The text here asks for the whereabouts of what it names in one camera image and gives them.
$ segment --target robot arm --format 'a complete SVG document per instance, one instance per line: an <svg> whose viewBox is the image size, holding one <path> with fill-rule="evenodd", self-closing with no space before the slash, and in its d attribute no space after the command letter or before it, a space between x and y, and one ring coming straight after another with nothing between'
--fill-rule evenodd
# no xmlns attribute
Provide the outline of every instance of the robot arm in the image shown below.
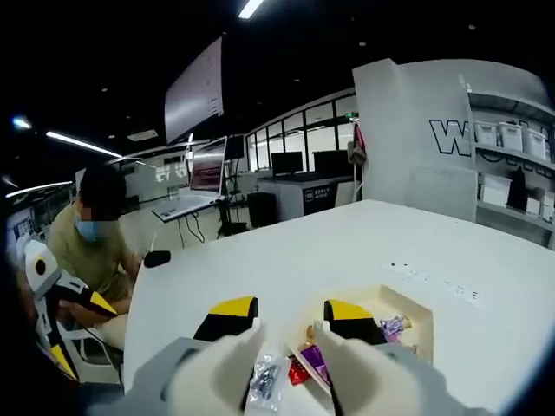
<svg viewBox="0 0 555 416"><path fill-rule="evenodd" d="M60 362L65 371L78 380L77 372L58 330L56 312L61 300L78 303L98 314L116 317L115 310L84 281L60 269L54 255L39 241L22 237L18 247L23 252L25 273L35 296L38 314L37 331L46 347Z"/></svg>

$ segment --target white desk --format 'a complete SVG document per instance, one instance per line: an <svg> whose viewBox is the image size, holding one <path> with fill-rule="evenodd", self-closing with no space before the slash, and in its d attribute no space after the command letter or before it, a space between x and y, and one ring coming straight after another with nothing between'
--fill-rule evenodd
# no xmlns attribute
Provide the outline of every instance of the white desk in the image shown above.
<svg viewBox="0 0 555 416"><path fill-rule="evenodd" d="M482 304L404 282L382 267L391 262L478 290ZM552 336L553 251L455 218L363 201L175 251L168 264L141 268L127 321L126 391L137 368L174 339L193 336L217 302L257 296L269 338L280 341L315 293L377 283L434 311L434 366L467 406L502 410ZM293 390L291 400L310 401L305 389ZM316 414L316 405L306 406Z"/></svg>

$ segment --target purple candy wrapper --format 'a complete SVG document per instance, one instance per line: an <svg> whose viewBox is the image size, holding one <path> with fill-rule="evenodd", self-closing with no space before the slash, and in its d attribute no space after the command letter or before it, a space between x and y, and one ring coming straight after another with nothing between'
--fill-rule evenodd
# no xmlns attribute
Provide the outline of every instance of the purple candy wrapper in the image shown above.
<svg viewBox="0 0 555 416"><path fill-rule="evenodd" d="M411 328L410 320L406 316L396 316L387 321L380 321L382 331L388 342L397 342L399 334L403 329Z"/></svg>
<svg viewBox="0 0 555 416"><path fill-rule="evenodd" d="M326 363L323 360L322 352L320 348L316 345L311 345L310 347L301 351L301 355L309 362L311 366L320 374L322 380L326 382L326 384L330 385L330 379L328 377L328 370L326 369Z"/></svg>

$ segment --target black computer monitor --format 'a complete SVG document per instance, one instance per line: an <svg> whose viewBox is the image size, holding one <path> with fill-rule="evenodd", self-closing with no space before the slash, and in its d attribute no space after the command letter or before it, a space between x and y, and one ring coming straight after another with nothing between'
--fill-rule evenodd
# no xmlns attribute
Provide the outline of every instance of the black computer monitor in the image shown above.
<svg viewBox="0 0 555 416"><path fill-rule="evenodd" d="M303 152L272 153L271 169L274 175L301 172L303 170Z"/></svg>
<svg viewBox="0 0 555 416"><path fill-rule="evenodd" d="M353 174L353 166L346 150L326 150L314 152L314 171L330 176L349 176Z"/></svg>
<svg viewBox="0 0 555 416"><path fill-rule="evenodd" d="M225 160L242 159L245 156L245 136L228 136Z"/></svg>

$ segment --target black ceiling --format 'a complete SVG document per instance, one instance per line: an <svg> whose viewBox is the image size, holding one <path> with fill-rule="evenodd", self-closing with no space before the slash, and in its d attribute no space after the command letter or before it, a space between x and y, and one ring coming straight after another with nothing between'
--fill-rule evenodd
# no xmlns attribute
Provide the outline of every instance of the black ceiling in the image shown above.
<svg viewBox="0 0 555 416"><path fill-rule="evenodd" d="M14 69L6 80L13 91L10 115L25 115L35 129L9 130L3 170L28 187L71 180L88 163L110 159L48 139L47 130L121 154L164 145L167 88L223 33L225 115L203 124L198 138L245 133L353 86L352 68L386 57L398 63L485 59L553 79L548 62L555 57L552 45L547 48L553 20L530 2L509 10L474 0L266 0L251 20L241 21L245 3L12 5L6 13L6 58ZM152 128L159 138L127 139Z"/></svg>

